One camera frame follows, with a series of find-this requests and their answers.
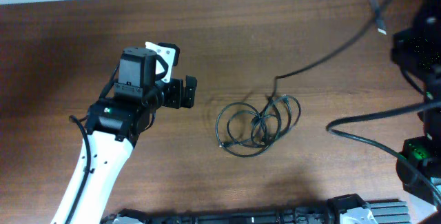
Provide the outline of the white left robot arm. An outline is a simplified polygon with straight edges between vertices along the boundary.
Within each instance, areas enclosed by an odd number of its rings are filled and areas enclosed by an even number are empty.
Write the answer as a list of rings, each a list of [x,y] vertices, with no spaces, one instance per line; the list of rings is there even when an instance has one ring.
[[[82,146],[53,223],[99,223],[119,172],[156,111],[194,106],[196,78],[172,78],[179,55],[172,43],[125,48],[86,116],[70,117],[81,131]]]

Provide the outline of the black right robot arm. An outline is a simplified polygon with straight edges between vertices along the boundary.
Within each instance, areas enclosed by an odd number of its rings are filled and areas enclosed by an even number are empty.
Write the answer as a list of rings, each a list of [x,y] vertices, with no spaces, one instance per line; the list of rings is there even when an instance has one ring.
[[[424,103],[440,100],[440,0],[424,0],[411,26],[393,35],[391,60]],[[440,189],[440,108],[419,110],[423,135],[406,139],[402,155],[422,174],[419,177],[404,163],[396,163],[403,189],[440,209],[440,200],[423,180]]]

